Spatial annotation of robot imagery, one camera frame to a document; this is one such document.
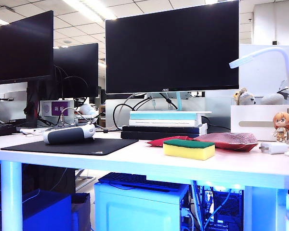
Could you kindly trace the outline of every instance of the black monitor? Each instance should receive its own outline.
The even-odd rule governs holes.
[[[106,92],[238,89],[238,1],[106,21]]]
[[[62,98],[98,96],[98,43],[54,49]]]
[[[53,11],[0,26],[0,84],[51,79]]]

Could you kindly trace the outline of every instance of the pink pouch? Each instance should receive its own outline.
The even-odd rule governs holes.
[[[214,142],[215,147],[249,152],[258,144],[258,140],[252,133],[211,133],[193,138],[195,141]]]

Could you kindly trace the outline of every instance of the black mouse pad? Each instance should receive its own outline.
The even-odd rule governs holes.
[[[81,142],[53,145],[45,144],[44,141],[39,141],[5,147],[1,148],[1,150],[37,153],[107,155],[137,141],[138,140],[88,138]]]

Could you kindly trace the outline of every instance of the desk lamp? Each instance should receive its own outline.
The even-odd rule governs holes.
[[[264,49],[261,49],[259,51],[255,51],[255,52],[252,52],[248,55],[245,55],[239,59],[236,59],[234,61],[232,61],[231,63],[229,63],[229,66],[231,69],[233,68],[236,68],[242,64],[245,64],[251,60],[253,60],[254,57],[260,55],[260,54],[263,54],[263,53],[266,53],[266,52],[271,52],[271,51],[277,51],[277,52],[280,52],[283,56],[284,56],[284,60],[285,60],[285,66],[286,66],[286,73],[287,73],[287,82],[288,82],[288,85],[285,87],[288,91],[289,91],[289,57],[288,55],[286,54],[285,50],[280,48],[280,47],[270,47],[270,48],[264,48]]]

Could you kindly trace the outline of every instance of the sponge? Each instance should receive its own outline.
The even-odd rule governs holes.
[[[163,150],[165,155],[206,160],[214,156],[215,145],[213,142],[174,139],[164,141]]]

